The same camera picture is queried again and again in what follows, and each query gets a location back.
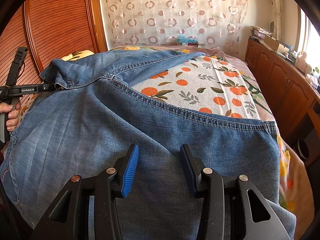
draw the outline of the hand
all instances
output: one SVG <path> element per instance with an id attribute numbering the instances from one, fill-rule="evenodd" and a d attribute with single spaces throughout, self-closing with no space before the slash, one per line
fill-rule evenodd
<path id="1" fill-rule="evenodd" d="M 0 103 L 0 114 L 1 113 L 9 113 L 13 108 L 13 105 L 8 105 L 7 103 Z M 10 120 L 7 121 L 7 130 L 12 132 L 18 124 L 18 116 L 19 116 L 19 109 L 21 108 L 21 102 L 19 101 L 16 104 L 16 109 L 9 113 L 8 117 Z"/>

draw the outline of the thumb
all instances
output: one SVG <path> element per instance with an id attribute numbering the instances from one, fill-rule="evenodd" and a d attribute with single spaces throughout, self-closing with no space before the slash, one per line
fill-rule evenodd
<path id="1" fill-rule="evenodd" d="M 7 103 L 0 103 L 0 113 L 8 113 L 12 110 L 13 105 L 8 105 Z"/>

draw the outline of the cabinet door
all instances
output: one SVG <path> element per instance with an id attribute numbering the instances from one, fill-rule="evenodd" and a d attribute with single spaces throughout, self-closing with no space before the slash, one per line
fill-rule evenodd
<path id="1" fill-rule="evenodd" d="M 254 74 L 255 70 L 255 58 L 258 52 L 258 44 L 255 41 L 249 40 L 247 46 L 247 52 L 245 54 L 245 61 L 248 64 L 250 71 Z"/>
<path id="2" fill-rule="evenodd" d="M 266 85 L 262 93 L 272 113 L 276 113 L 280 103 L 284 100 L 287 92 L 285 87 L 292 71 L 285 62 L 279 60 L 276 56 L 273 57 L 270 63 L 269 71 L 269 75 L 264 77 Z"/>
<path id="3" fill-rule="evenodd" d="M 270 73 L 270 65 L 273 57 L 274 55 L 269 50 L 259 47 L 254 77 L 262 93 L 266 90 L 266 77 Z"/>
<path id="4" fill-rule="evenodd" d="M 307 113 L 314 100 L 310 86 L 303 77 L 292 73 L 286 95 L 274 116 L 283 139 L 286 139 Z"/>

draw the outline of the jeans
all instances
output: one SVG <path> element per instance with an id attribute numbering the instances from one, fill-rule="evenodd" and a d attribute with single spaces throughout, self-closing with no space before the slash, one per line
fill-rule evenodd
<path id="1" fill-rule="evenodd" d="M 179 157 L 180 146 L 188 144 L 221 175 L 247 175 L 293 238 L 295 216 L 278 204 L 274 122 L 178 108 L 131 88 L 201 55 L 140 49 L 52 60 L 41 77 L 61 89 L 35 100 L 12 133 L 0 168 L 23 218 L 35 227 L 73 175 L 99 174 L 135 143 L 140 156 L 132 189 L 116 200 L 123 238 L 195 239 L 202 200 L 190 194 Z"/>

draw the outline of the black round object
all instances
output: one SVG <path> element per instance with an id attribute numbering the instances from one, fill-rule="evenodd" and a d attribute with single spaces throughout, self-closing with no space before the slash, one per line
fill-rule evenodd
<path id="1" fill-rule="evenodd" d="M 306 161 L 309 158 L 309 149 L 306 142 L 300 138 L 297 141 L 296 148 L 297 148 L 297 153 L 300 159 L 302 159 L 303 161 Z"/>

